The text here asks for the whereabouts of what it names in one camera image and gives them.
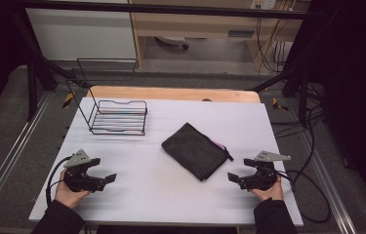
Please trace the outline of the black metal stand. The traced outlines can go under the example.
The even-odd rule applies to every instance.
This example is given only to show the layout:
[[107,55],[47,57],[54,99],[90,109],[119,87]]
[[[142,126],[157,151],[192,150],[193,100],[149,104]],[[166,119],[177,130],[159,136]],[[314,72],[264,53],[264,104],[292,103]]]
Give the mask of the black metal stand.
[[67,81],[73,82],[80,88],[90,88],[88,82],[80,81],[72,73],[65,71],[56,64],[50,62],[42,54],[33,29],[29,26],[25,10],[15,8],[7,11],[18,35],[21,37],[22,55],[27,62],[28,82],[28,117],[30,121],[38,113],[37,82],[40,82],[46,91],[53,91],[57,87],[54,73],[59,74]]
[[315,20],[304,19],[294,40],[286,65],[283,71],[263,82],[262,84],[251,88],[251,91],[259,93],[266,88],[285,80],[282,94],[289,98],[295,93],[299,93],[298,119],[306,126],[306,100],[308,91],[308,73],[313,66],[314,56],[316,55],[316,42],[322,34],[324,23]]

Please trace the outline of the person's left hand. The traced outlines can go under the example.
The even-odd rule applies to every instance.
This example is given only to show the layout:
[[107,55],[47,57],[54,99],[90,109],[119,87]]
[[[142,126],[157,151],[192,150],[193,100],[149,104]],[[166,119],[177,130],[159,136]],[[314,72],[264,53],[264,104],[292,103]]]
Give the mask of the person's left hand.
[[70,209],[75,209],[77,205],[90,194],[90,191],[71,191],[64,182],[65,171],[61,171],[60,182],[56,188],[55,199]]

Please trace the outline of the person's right hand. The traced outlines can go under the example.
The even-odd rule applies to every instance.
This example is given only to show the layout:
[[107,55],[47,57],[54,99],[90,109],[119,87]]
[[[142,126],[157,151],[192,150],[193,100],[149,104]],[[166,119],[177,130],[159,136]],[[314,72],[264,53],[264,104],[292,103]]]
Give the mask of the person's right hand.
[[252,189],[251,192],[256,195],[261,201],[267,199],[272,200],[282,200],[283,199],[283,189],[281,184],[281,178],[279,177],[273,185],[267,190]]

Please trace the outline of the black frame crossbar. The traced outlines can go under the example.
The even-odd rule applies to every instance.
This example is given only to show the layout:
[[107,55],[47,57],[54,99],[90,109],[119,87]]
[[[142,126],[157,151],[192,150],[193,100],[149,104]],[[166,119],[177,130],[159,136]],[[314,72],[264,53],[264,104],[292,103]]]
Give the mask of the black frame crossbar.
[[221,16],[221,17],[261,18],[261,19],[323,20],[327,17],[327,15],[324,13],[316,13],[316,12],[245,10],[245,9],[214,8],[214,7],[120,4],[120,3],[75,2],[75,1],[12,0],[12,4],[20,8],[29,8],[29,9]]

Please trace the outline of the aluminium floor rail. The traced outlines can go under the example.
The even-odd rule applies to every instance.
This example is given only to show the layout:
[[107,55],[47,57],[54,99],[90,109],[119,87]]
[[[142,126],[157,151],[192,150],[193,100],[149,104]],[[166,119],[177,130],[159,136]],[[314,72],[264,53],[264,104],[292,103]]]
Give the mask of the aluminium floor rail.
[[322,162],[319,153],[315,148],[314,137],[308,132],[303,133],[303,140],[310,156],[310,164],[312,165],[315,174],[319,180],[320,186],[323,189],[326,198],[330,203],[330,208],[338,227],[342,234],[356,234],[356,228],[348,214],[344,202],[332,180],[332,177],[327,172],[325,164]]
[[15,143],[13,144],[12,148],[6,155],[4,162],[0,166],[0,191],[4,186],[7,178],[9,177],[10,173],[13,170],[13,167],[17,163],[20,155],[22,154],[26,144],[28,143],[31,135],[33,134],[34,130],[38,122],[41,120],[43,113],[45,112],[49,100],[53,97],[53,94],[50,92],[46,92],[39,100],[37,104],[37,112],[33,115],[32,119],[27,121],[26,124],[23,126],[18,138],[16,139]]

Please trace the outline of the dark grey fluffy towel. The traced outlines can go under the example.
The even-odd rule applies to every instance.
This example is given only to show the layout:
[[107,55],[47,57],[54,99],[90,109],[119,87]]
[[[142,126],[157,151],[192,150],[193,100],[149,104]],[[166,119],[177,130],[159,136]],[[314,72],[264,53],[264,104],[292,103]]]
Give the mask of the dark grey fluffy towel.
[[208,179],[226,160],[227,148],[203,135],[189,123],[161,143],[164,151],[200,181]]

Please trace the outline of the wooden table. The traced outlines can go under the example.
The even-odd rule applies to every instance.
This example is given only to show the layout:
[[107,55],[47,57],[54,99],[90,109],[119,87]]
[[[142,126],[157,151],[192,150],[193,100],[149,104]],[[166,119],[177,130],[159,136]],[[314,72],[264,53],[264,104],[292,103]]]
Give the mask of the wooden table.
[[94,86],[88,92],[87,98],[170,99],[196,101],[209,99],[210,101],[218,102],[261,102],[259,95],[250,91],[126,86]]

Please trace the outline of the white power outlet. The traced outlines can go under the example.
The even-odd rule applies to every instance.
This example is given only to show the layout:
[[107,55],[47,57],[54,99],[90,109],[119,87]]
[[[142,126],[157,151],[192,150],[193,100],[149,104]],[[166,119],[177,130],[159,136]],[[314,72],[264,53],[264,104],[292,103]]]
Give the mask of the white power outlet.
[[251,9],[272,10],[276,0],[252,0]]

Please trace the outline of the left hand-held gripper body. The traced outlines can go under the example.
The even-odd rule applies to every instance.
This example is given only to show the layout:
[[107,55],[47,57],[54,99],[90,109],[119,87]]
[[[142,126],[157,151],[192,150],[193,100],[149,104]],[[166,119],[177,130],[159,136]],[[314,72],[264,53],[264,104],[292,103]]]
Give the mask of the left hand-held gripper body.
[[63,181],[71,191],[79,192],[83,190],[82,181],[86,176],[90,163],[91,158],[88,154],[83,149],[79,149],[64,164]]

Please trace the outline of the light wooden desk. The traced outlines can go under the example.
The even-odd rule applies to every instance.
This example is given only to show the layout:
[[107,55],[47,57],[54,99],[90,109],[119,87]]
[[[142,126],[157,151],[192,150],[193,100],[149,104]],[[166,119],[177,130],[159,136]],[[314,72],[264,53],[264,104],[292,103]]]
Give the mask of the light wooden desk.
[[[251,9],[252,0],[128,0],[131,4]],[[310,0],[276,0],[272,10],[305,12]],[[149,37],[220,38],[246,42],[258,71],[268,68],[269,50],[276,42],[295,40],[299,19],[254,19],[220,16],[132,13],[139,65]]]

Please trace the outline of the black wire rack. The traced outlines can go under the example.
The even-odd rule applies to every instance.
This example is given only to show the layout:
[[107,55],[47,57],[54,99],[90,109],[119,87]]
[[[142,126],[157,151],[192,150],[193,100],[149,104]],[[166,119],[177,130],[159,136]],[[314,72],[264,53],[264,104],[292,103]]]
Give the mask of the black wire rack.
[[93,135],[144,136],[145,100],[103,97],[98,88],[112,88],[134,79],[135,58],[78,58],[66,85]]

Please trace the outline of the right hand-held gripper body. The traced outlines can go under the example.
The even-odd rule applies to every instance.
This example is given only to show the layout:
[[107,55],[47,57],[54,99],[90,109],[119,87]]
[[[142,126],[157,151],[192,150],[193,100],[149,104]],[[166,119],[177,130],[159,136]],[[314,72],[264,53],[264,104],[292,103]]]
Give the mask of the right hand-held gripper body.
[[277,172],[274,163],[278,161],[289,161],[288,155],[281,155],[268,151],[261,151],[256,157],[256,176],[258,177],[258,188],[268,190],[277,181]]

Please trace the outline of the yellow black floor tape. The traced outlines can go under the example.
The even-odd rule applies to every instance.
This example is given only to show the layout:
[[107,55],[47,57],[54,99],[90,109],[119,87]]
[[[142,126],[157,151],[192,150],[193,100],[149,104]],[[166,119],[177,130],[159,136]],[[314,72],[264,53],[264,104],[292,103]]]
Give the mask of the yellow black floor tape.
[[279,109],[279,110],[282,110],[282,111],[289,111],[289,108],[287,106],[282,106],[282,105],[279,104],[276,97],[272,98],[272,107],[274,109]]
[[74,94],[73,94],[73,93],[69,93],[69,94],[66,96],[66,98],[65,98],[65,100],[64,100],[64,102],[63,102],[63,104],[62,104],[62,108],[68,108],[68,107],[69,107],[69,105],[70,105],[70,103],[71,103],[71,101],[72,101],[72,99],[73,99],[73,96],[74,96]]

